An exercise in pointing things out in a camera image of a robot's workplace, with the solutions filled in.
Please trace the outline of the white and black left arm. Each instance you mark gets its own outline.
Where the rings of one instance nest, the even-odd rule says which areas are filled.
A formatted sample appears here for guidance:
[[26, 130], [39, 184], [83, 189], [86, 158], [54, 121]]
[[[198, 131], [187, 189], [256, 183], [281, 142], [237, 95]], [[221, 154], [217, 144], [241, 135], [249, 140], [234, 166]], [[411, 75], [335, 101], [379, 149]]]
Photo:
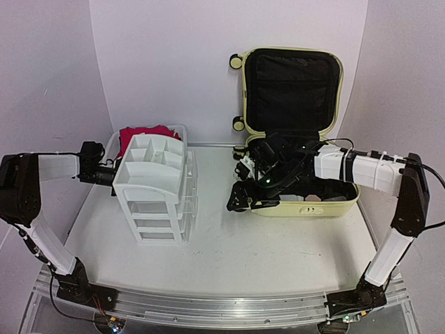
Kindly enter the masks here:
[[114, 170], [100, 164], [103, 146], [73, 152], [7, 154], [1, 160], [1, 219], [13, 226], [29, 251], [58, 281], [57, 297], [88, 307], [112, 311], [116, 289], [88, 279], [83, 262], [66, 249], [49, 227], [42, 210], [40, 184], [77, 178], [80, 182], [111, 185]]

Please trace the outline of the pale yellow hard-shell suitcase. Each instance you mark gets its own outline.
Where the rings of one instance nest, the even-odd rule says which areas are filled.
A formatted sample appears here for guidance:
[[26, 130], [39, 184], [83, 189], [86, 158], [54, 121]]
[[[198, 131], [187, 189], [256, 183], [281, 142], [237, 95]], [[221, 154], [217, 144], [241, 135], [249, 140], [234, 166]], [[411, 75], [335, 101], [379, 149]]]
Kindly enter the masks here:
[[[318, 178], [314, 171], [317, 152], [329, 145], [326, 136], [338, 116], [343, 66], [329, 52], [283, 47], [252, 49], [233, 54], [229, 66], [242, 74], [243, 112], [232, 121], [235, 131], [247, 131], [245, 144], [234, 147], [238, 161], [249, 156], [248, 143], [275, 132], [288, 146], [285, 157], [298, 152], [313, 156], [313, 188], [309, 195], [320, 202], [280, 201], [276, 207], [247, 209], [263, 216], [342, 216], [358, 200], [359, 187], [339, 180]], [[334, 196], [346, 201], [326, 202]]]

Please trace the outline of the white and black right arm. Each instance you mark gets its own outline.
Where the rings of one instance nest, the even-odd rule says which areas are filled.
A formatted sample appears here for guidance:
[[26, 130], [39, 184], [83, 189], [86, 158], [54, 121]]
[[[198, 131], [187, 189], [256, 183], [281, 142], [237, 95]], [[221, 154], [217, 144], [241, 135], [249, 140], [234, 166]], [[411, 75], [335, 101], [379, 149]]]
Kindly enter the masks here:
[[430, 194], [420, 156], [391, 156], [386, 152], [359, 152], [328, 142], [292, 145], [262, 143], [253, 158], [244, 157], [235, 172], [227, 210], [273, 208], [280, 194], [298, 183], [304, 190], [316, 181], [338, 181], [371, 189], [396, 199], [394, 217], [354, 289], [329, 293], [331, 315], [383, 306], [396, 266], [425, 230]]

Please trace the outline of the translucent white bottle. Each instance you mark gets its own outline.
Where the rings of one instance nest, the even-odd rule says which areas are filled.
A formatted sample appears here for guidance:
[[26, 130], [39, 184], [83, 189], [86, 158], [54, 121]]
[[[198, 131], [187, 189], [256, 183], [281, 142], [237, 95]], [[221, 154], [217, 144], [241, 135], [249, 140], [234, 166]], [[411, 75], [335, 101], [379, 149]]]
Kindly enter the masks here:
[[301, 200], [304, 200], [304, 198], [302, 196], [298, 196], [295, 194], [284, 194], [284, 195], [280, 195], [280, 200], [281, 201], [301, 201]]

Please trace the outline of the white plastic drawer organizer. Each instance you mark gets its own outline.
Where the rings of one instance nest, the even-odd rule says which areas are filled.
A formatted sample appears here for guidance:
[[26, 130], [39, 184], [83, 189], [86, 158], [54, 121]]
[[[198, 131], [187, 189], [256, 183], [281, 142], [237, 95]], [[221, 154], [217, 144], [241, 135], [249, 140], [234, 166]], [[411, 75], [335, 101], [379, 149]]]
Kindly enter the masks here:
[[138, 243], [188, 242], [197, 215], [197, 165], [186, 141], [133, 136], [113, 188]]

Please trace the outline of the magenta pink garment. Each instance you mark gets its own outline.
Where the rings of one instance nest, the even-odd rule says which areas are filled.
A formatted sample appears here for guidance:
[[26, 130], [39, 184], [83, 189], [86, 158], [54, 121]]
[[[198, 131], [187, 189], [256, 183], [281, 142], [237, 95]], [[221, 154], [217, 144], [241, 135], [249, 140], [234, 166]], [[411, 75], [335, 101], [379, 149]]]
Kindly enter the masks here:
[[139, 134], [156, 134], [181, 140], [178, 132], [165, 125], [157, 125], [154, 127], [125, 127], [119, 130], [120, 151], [116, 157], [117, 159], [124, 156], [132, 137]]

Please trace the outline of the white perforated plastic basket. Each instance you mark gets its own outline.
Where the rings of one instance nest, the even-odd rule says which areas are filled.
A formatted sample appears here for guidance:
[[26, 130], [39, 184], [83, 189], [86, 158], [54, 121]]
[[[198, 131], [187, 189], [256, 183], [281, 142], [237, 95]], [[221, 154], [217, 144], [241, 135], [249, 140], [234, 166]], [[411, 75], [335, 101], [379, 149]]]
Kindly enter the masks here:
[[[156, 125], [148, 125], [148, 126], [142, 126], [142, 127], [154, 127]], [[170, 129], [175, 130], [178, 132], [178, 134], [181, 137], [182, 142], [184, 142], [185, 145], [187, 145], [187, 133], [186, 128], [183, 125], [166, 125]], [[111, 135], [111, 138], [109, 139], [108, 143], [105, 145], [105, 153], [104, 153], [104, 161], [107, 160], [117, 160], [117, 155], [120, 151], [120, 137], [119, 137], [119, 130]]]

